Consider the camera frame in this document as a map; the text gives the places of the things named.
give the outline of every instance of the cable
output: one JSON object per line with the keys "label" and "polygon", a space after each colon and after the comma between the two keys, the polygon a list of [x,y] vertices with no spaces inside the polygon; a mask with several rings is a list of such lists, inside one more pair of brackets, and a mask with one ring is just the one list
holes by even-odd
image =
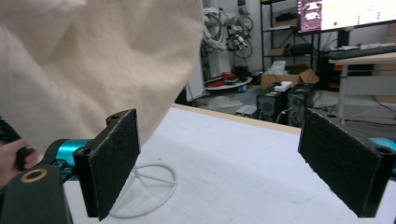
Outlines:
{"label": "cable", "polygon": [[318,109],[334,114],[336,107],[337,105],[326,105],[326,106],[315,106],[314,109]]}
{"label": "cable", "polygon": [[325,50],[332,42],[335,42],[335,41],[337,41],[337,40],[338,40],[338,38],[336,38],[336,39],[330,41],[326,46],[323,46],[322,49]]}
{"label": "cable", "polygon": [[327,40],[323,46],[325,46],[325,47],[329,46],[329,43],[330,43],[329,41],[331,38],[332,38],[332,32],[330,32],[330,34],[328,35]]}
{"label": "cable", "polygon": [[345,117],[345,119],[356,118],[356,117],[358,117],[358,116],[365,115],[365,114],[368,114],[368,113],[371,113],[371,112],[374,112],[374,111],[388,111],[388,110],[386,110],[386,109],[372,109],[372,110],[367,110],[367,111],[364,111],[364,112],[359,113],[359,114],[356,114],[356,115],[352,115],[352,116]]}
{"label": "cable", "polygon": [[346,119],[346,121],[349,121],[349,122],[362,122],[362,123],[372,124],[372,125],[376,125],[376,126],[396,127],[396,124],[378,123],[378,122],[372,122],[372,121],[361,120],[361,119]]}
{"label": "cable", "polygon": [[321,101],[321,97],[322,97],[322,95],[323,95],[323,90],[318,90],[319,91],[319,96],[318,96],[318,98],[316,99],[316,100],[314,100],[314,102],[313,102],[313,105],[315,105],[315,103],[318,101],[318,100],[320,100],[320,102],[321,103],[323,103],[322,101]]}
{"label": "cable", "polygon": [[276,118],[275,123],[278,123],[278,122],[279,122],[279,119],[280,119],[280,116],[286,114],[286,112],[288,112],[288,111],[291,110],[291,109],[293,109],[293,107],[290,107],[290,108],[285,109],[285,110],[283,110],[282,112],[280,112],[279,115],[278,115],[277,118]]}
{"label": "cable", "polygon": [[348,127],[348,129],[351,130],[351,131],[355,131],[355,132],[359,132],[359,133],[364,133],[364,134],[367,135],[369,138],[373,137],[373,136],[370,135],[369,133],[364,132],[363,130],[360,130],[360,129],[350,128],[350,127]]}
{"label": "cable", "polygon": [[[138,173],[139,169],[146,168],[146,167],[161,167],[161,168],[163,168],[165,170],[168,170],[171,173],[171,175],[173,177],[173,180],[165,180],[165,179],[162,179],[162,178],[159,178],[159,177],[150,176],[150,175],[143,175],[143,174]],[[146,210],[143,210],[141,212],[136,212],[136,213],[130,213],[130,214],[121,214],[121,213],[117,213],[115,211],[110,211],[109,215],[112,216],[112,217],[116,217],[116,218],[133,218],[133,217],[141,217],[141,216],[147,215],[148,213],[153,212],[154,210],[156,210],[159,207],[161,207],[164,203],[166,203],[176,191],[176,187],[177,187],[177,184],[178,184],[177,183],[178,182],[177,175],[176,175],[175,171],[168,165],[165,165],[165,164],[162,164],[162,163],[152,163],[152,164],[147,164],[147,165],[135,167],[133,169],[133,172],[134,172],[134,179],[132,181],[130,181],[129,185],[132,185],[135,179],[140,179],[141,177],[145,177],[145,178],[149,178],[149,179],[153,179],[153,180],[157,180],[157,181],[160,181],[160,182],[163,182],[163,183],[170,184],[170,185],[172,185],[172,189],[163,198],[162,201],[160,201],[157,204],[154,204],[153,206],[147,208]],[[124,195],[126,189],[127,188],[124,188],[124,190],[121,192],[119,198],[121,198]]]}

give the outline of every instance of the circular base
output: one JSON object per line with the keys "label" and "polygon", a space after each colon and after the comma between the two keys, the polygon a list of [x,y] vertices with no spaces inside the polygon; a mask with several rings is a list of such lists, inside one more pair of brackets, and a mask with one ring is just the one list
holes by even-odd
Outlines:
{"label": "circular base", "polygon": [[135,167],[110,215],[118,218],[144,216],[166,203],[176,187],[176,174],[167,165],[148,164]]}

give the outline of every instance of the desk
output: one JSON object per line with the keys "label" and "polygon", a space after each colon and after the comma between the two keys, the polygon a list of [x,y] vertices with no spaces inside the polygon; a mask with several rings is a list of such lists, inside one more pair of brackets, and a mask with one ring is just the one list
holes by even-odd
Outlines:
{"label": "desk", "polygon": [[338,117],[344,122],[344,103],[348,94],[396,95],[395,77],[348,77],[348,65],[364,63],[396,63],[396,53],[378,54],[343,60],[329,60],[329,63],[343,65],[340,79]]}
{"label": "desk", "polygon": [[[396,183],[388,183],[376,218],[359,219],[297,151],[300,129],[177,105],[142,147],[137,164],[172,166],[179,184],[158,210],[136,224],[393,223]],[[75,223],[87,218],[78,182],[65,192]]]}

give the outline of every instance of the monitor screen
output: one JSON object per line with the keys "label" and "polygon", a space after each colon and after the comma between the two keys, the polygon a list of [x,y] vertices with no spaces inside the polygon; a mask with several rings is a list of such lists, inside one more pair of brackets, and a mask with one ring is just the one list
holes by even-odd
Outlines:
{"label": "monitor screen", "polygon": [[396,21],[394,0],[298,0],[299,33],[317,33]]}

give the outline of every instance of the beige cloth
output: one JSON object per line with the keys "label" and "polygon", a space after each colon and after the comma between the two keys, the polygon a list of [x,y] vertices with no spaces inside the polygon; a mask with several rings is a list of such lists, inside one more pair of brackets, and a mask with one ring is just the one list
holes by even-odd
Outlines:
{"label": "beige cloth", "polygon": [[136,108],[148,140],[187,82],[201,0],[0,1],[0,115],[44,153]]}

